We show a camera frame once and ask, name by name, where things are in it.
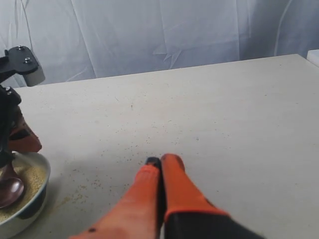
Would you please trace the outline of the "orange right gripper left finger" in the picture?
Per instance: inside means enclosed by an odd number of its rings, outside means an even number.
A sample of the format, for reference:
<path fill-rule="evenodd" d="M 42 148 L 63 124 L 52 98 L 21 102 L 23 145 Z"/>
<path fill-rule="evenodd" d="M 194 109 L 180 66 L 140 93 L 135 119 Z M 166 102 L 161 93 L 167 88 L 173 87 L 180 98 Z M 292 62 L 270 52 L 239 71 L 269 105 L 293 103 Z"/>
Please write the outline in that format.
<path fill-rule="evenodd" d="M 71 239 L 158 239 L 161 230 L 161 162 L 149 157 L 119 202 Z"/>

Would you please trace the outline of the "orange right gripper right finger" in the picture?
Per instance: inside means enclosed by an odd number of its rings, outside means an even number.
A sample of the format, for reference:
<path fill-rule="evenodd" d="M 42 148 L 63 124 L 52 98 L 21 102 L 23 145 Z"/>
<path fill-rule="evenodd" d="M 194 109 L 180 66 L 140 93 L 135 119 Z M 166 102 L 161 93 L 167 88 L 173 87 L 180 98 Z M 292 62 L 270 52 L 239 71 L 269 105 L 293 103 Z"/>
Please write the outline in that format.
<path fill-rule="evenodd" d="M 261 238 L 214 206 L 188 177 L 178 155 L 163 155 L 161 166 L 166 195 L 166 239 Z"/>

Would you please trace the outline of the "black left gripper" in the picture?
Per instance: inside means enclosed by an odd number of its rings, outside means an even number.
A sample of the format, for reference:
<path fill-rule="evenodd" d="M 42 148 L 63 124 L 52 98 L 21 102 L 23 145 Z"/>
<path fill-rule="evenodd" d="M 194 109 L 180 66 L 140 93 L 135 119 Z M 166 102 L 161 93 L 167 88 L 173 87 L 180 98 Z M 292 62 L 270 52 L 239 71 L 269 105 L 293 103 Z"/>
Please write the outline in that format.
<path fill-rule="evenodd" d="M 0 166 L 6 166 L 13 159 L 11 151 L 39 152 L 41 142 L 26 123 L 21 111 L 20 95 L 12 87 L 0 87 Z"/>

